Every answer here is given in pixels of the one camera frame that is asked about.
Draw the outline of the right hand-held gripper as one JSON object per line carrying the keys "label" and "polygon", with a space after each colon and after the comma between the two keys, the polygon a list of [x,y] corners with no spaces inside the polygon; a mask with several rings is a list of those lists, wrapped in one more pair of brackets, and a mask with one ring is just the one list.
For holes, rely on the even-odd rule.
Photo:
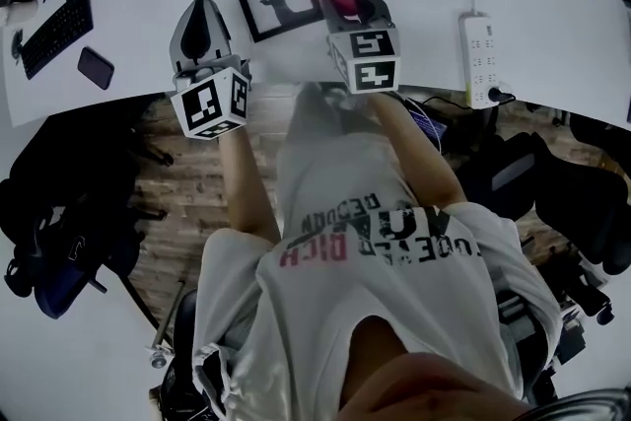
{"label": "right hand-held gripper", "polygon": [[333,0],[320,0],[334,67],[351,94],[398,89],[398,30],[384,0],[355,0],[359,20],[342,19]]}

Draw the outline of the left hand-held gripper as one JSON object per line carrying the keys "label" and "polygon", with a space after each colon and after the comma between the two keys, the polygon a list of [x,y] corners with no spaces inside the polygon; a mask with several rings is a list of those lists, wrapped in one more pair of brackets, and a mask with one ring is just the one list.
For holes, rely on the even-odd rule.
{"label": "left hand-held gripper", "polygon": [[[203,58],[219,59],[184,70],[197,65],[202,57],[202,29]],[[176,94],[171,101],[187,138],[212,140],[247,123],[249,62],[230,55],[230,41],[227,25],[213,0],[193,0],[176,24],[170,42],[176,73]]]}

